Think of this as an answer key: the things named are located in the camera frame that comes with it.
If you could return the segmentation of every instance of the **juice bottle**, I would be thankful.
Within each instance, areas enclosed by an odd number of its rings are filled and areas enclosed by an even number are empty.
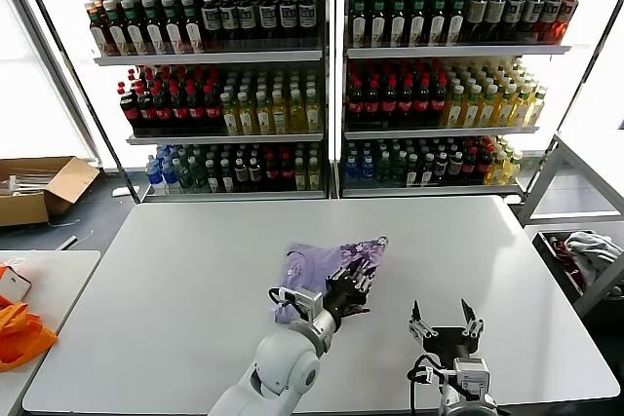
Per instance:
[[[514,106],[514,110],[509,117],[509,127],[522,127],[525,123],[525,119],[527,115],[529,115],[529,110],[531,107],[531,103],[528,100],[530,96],[530,92],[532,91],[531,85],[524,85],[520,90],[520,94],[518,95],[518,100],[516,105]]]
[[[483,109],[483,99],[481,98],[481,86],[473,85],[470,88],[468,101],[462,102],[461,113],[457,120],[458,126],[463,129],[475,127],[475,119],[479,110]]]
[[[293,133],[308,133],[308,120],[298,89],[291,90],[291,130]]]

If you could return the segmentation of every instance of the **bottle label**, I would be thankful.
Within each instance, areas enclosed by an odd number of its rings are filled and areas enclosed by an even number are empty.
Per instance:
[[[221,7],[221,24],[228,30],[238,29],[238,16],[236,7]]]
[[[280,5],[280,19],[283,28],[296,28],[296,5]]]
[[[487,1],[471,0],[468,3],[468,15],[466,15],[466,21],[469,23],[481,23],[484,20],[486,14]]]
[[[398,48],[401,46],[401,41],[403,38],[403,27],[405,25],[406,19],[403,17],[396,17],[392,19],[392,31],[390,31],[390,47]]]
[[[286,119],[281,111],[273,112],[273,120],[275,121],[275,133],[286,133]]]
[[[163,37],[160,34],[160,28],[155,24],[148,24],[147,32],[149,33],[149,38],[152,40],[152,45],[154,46],[156,54],[164,54],[167,49],[165,48]]]
[[[296,185],[296,190],[305,190],[305,175],[297,174],[294,177],[294,184]]]
[[[277,28],[277,13],[275,5],[260,6],[260,24],[265,29]]]
[[[299,24],[302,28],[314,28],[316,26],[316,5],[299,4]]]
[[[559,8],[559,13],[557,14],[557,21],[569,23],[576,11],[576,7],[578,7],[578,2],[576,0],[562,1],[562,6]]]
[[[353,47],[354,48],[364,47],[364,28],[366,24],[367,22],[365,19],[353,20]]]
[[[503,14],[503,21],[505,23],[517,23],[520,21],[524,5],[525,2],[523,1],[508,0],[505,6],[505,13]]]
[[[204,27],[208,31],[221,29],[221,16],[218,13],[218,8],[202,9],[202,19],[204,20]]]
[[[174,115],[178,119],[188,119],[189,112],[188,107],[177,107],[174,109]]]
[[[147,54],[147,47],[145,46],[145,41],[143,41],[143,35],[140,33],[140,29],[135,24],[131,24],[128,26],[128,34],[130,34],[130,39],[133,40],[133,44],[135,45],[136,53],[139,56],[145,56]]]
[[[234,190],[234,180],[231,177],[224,177],[223,187],[225,187],[225,192],[232,192]]]
[[[241,112],[241,126],[243,126],[243,134],[252,134],[252,116],[248,112]]]
[[[319,129],[319,111],[316,109],[308,109],[308,129],[315,132]]]
[[[238,7],[238,21],[241,23],[241,28],[254,29],[255,28],[254,6],[250,5],[249,7]]]
[[[111,26],[110,35],[113,37],[113,40],[117,45],[119,54],[127,56],[129,54],[128,43],[126,42],[126,37],[124,36],[122,29],[119,26]]]
[[[257,119],[260,123],[260,133],[262,135],[269,135],[271,133],[271,126],[269,123],[269,113],[268,112],[258,112]]]
[[[202,53],[204,51],[204,43],[202,42],[202,34],[199,31],[199,26],[196,23],[188,23],[186,25],[186,31],[188,32],[188,38],[191,40],[193,52]]]
[[[447,46],[457,44],[457,41],[459,40],[459,32],[461,31],[461,23],[463,21],[464,17],[461,15],[455,15],[452,19],[450,19],[450,24],[448,25]]]
[[[179,35],[179,28],[176,24],[168,24],[167,32],[169,33],[169,39],[172,42],[172,47],[176,54],[184,54],[184,45],[182,44],[182,38]]]
[[[208,178],[208,185],[211,188],[211,192],[213,192],[214,194],[218,192],[218,180],[216,180],[214,177]]]
[[[429,30],[429,46],[438,46],[444,25],[444,17],[433,17],[431,20],[431,29]]]
[[[225,119],[225,127],[227,128],[227,133],[230,135],[236,135],[238,130],[236,129],[236,117],[234,114],[225,114],[223,116]]]
[[[99,49],[99,53],[105,56],[106,54],[106,38],[104,38],[104,33],[101,32],[101,28],[92,27],[91,34],[93,34],[94,39],[96,40],[97,48]]]
[[[393,112],[397,108],[397,101],[383,101],[381,109],[383,112]]]
[[[485,20],[488,23],[499,23],[505,10],[505,1],[496,2],[493,0],[487,1],[487,10]]]
[[[436,112],[444,111],[445,102],[444,101],[431,101],[431,109]]]
[[[386,20],[382,18],[372,19],[372,31],[370,33],[370,46],[380,48],[383,39],[383,26]]]
[[[477,117],[477,111],[479,107],[468,106],[466,110],[466,117],[464,119],[464,128],[473,127],[475,125],[475,117]]]
[[[557,19],[557,14],[559,13],[559,8],[562,6],[560,0],[552,1],[547,0],[544,2],[544,11],[542,12],[540,21],[544,23],[552,23]]]
[[[487,127],[489,125],[489,119],[491,118],[491,111],[493,110],[493,106],[486,105],[484,106],[483,111],[481,111],[481,116],[479,117],[479,123],[477,127]]]
[[[414,17],[411,19],[411,27],[409,28],[409,46],[411,48],[417,46],[420,42],[424,22],[425,18],[423,17]]]
[[[454,129],[457,127],[457,119],[461,112],[461,106],[453,106],[448,113],[447,129]]]

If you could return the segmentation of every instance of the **robotic hand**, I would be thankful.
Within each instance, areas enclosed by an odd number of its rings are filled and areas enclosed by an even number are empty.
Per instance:
[[[416,360],[408,372],[411,414],[415,415],[415,384],[431,384],[439,379],[442,399],[438,414],[442,416],[498,416],[509,413],[496,407],[489,392],[489,370],[483,359],[470,358],[477,351],[484,321],[462,299],[466,326],[431,328],[420,316],[418,303],[413,301],[409,332],[427,353],[438,356],[437,364],[425,354]],[[428,360],[431,366],[421,365]]]
[[[225,391],[209,416],[292,414],[314,385],[319,358],[330,349],[342,318],[367,311],[363,307],[374,272],[362,258],[353,260],[327,278],[325,297],[320,292],[270,289],[274,302],[293,305],[302,320],[260,342],[252,365],[237,385]]]

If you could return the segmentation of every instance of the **yellow bottle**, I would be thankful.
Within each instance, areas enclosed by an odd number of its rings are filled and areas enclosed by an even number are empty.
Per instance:
[[[475,127],[475,119],[479,108],[483,108],[483,98],[481,97],[481,86],[473,85],[470,89],[468,101],[461,103],[461,113],[459,114],[459,127],[470,129]]]
[[[308,120],[301,101],[301,92],[291,89],[291,131],[292,133],[308,133]]]
[[[490,127],[507,127],[509,116],[514,109],[514,96],[516,85],[508,85],[503,94],[502,100],[498,103],[489,121]]]
[[[494,112],[496,105],[496,92],[498,87],[496,85],[488,85],[486,98],[481,101],[479,109],[477,109],[477,115],[475,116],[475,127],[487,127],[491,119],[491,114]]]
[[[521,89],[516,105],[514,106],[514,110],[509,117],[509,127],[522,127],[525,123],[525,118],[529,114],[528,111],[530,109],[530,102],[528,98],[531,90],[531,85],[524,85]]]

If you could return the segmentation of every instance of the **floor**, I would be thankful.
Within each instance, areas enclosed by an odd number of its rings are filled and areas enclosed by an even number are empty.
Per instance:
[[[134,184],[143,188],[144,174],[132,174]],[[67,238],[76,236],[78,242],[72,249],[99,250],[102,254],[114,239],[126,216],[134,206],[129,196],[113,198],[113,189],[124,184],[116,175],[101,175],[83,196],[80,203],[65,215],[55,218],[50,223],[15,228],[0,228],[0,249],[54,249]],[[611,206],[589,183],[571,168],[563,168],[553,181],[543,202],[536,212],[562,212],[605,210]],[[589,223],[583,225],[547,225],[529,226],[526,234],[532,240],[540,230],[575,230],[594,229],[612,236],[613,240],[624,246],[624,222]],[[612,366],[616,375],[622,375],[619,362],[624,362],[624,336],[613,331],[591,331],[592,337]],[[530,408],[517,410],[517,413],[535,414]],[[608,401],[590,401],[569,403],[557,411],[549,412],[557,416],[621,416],[624,414],[624,396]]]

